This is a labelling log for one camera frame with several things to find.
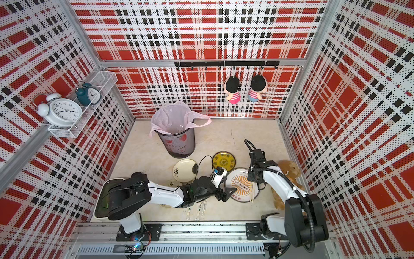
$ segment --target trash can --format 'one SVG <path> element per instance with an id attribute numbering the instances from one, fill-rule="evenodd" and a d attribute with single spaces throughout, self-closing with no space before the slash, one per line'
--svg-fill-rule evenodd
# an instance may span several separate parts
<path id="1" fill-rule="evenodd" d="M 183 132 L 166 135 L 157 132 L 159 138 L 167 149 L 168 153 L 175 158 L 185 158 L 191 155 L 195 149 L 194 128 L 188 128 Z"/>
<path id="2" fill-rule="evenodd" d="M 194 124 L 195 119 L 205 119 L 203 125 Z M 178 101 L 168 104 L 151 118 L 149 136 L 158 134 L 168 153 L 175 158 L 185 158 L 195 149 L 194 128 L 204 127 L 211 123 L 207 115 L 191 111 L 187 104 Z"/>

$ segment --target white alarm clock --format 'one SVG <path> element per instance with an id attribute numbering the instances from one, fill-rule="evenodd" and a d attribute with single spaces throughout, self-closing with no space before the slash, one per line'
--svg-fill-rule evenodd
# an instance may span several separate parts
<path id="1" fill-rule="evenodd" d="M 42 103 L 37 106 L 37 114 L 52 125 L 70 127 L 82 115 L 82 109 L 76 102 L 62 98 L 62 95 L 58 93 L 48 95 L 46 101 L 46 104 Z"/>

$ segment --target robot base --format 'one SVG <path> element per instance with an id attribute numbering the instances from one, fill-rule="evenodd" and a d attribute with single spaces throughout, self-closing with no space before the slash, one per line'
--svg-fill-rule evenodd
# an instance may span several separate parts
<path id="1" fill-rule="evenodd" d="M 149 235 L 145 234 L 147 231 L 151 233 L 151 241 L 158 241 L 161 234 L 161 224 L 144 224 L 140 230 L 130 234 L 125 234 L 124 227 L 121 225 L 116 235 L 116 241 L 131 241 L 132 237 L 140 241 L 148 241 Z"/>
<path id="2" fill-rule="evenodd" d="M 246 236 L 247 240 L 288 240 L 287 236 L 274 233 L 273 237 L 266 236 L 262 230 L 260 230 L 260 223 L 246 223 Z"/>

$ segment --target mounting plate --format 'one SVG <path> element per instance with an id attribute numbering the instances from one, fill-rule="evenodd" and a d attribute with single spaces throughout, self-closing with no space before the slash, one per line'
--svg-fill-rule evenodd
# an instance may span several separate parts
<path id="1" fill-rule="evenodd" d="M 161 226 L 162 226 L 161 224 L 144 224 L 145 230 L 142 232 L 145 233 L 149 231 L 151 233 L 151 241 L 158 241 L 159 236 L 161 234 Z M 121 225 L 119 227 L 118 234 L 116 235 L 116 241 L 131 241 L 131 236 L 133 236 L 134 234 L 137 234 L 137 232 L 125 234 L 124 228 Z M 143 238 L 140 239 L 140 241 L 148 241 L 148 240 L 149 240 L 149 235 L 144 235 Z"/>
<path id="2" fill-rule="evenodd" d="M 282 234 L 275 235 L 273 238 L 265 238 L 260 230 L 260 223 L 246 223 L 247 240 L 288 240 L 287 236 Z"/>

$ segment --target plaid wall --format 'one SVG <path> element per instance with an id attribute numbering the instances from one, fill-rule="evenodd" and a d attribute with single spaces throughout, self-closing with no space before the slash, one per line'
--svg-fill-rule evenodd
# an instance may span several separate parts
<path id="1" fill-rule="evenodd" d="M 0 257 L 59 258 L 132 124 L 109 93 L 76 139 L 51 137 L 0 195 Z"/>
<path id="2" fill-rule="evenodd" d="M 67 96 L 94 68 L 56 1 L 0 5 L 0 166 L 43 119 L 41 92 Z M 130 122 L 109 94 L 76 139 L 49 138 L 0 194 L 0 257 L 59 258 L 87 220 Z"/>
<path id="3" fill-rule="evenodd" d="M 42 92 L 66 96 L 95 66 L 55 2 L 2 2 L 0 31 L 3 166 L 43 121 L 33 97 Z"/>
<path id="4" fill-rule="evenodd" d="M 304 58 L 327 3 L 70 2 L 102 60 Z"/>
<path id="5" fill-rule="evenodd" d="M 414 1 L 342 1 L 285 121 L 347 258 L 414 257 Z"/>
<path id="6" fill-rule="evenodd" d="M 298 66 L 275 68 L 110 68 L 117 74 L 117 86 L 136 118 L 150 118 L 162 106 L 183 101 L 192 111 L 208 116 L 278 118 L 299 72 Z M 252 77 L 263 74 L 268 82 L 263 100 L 250 102 Z M 240 79 L 241 100 L 226 100 L 222 84 L 235 75 Z"/>

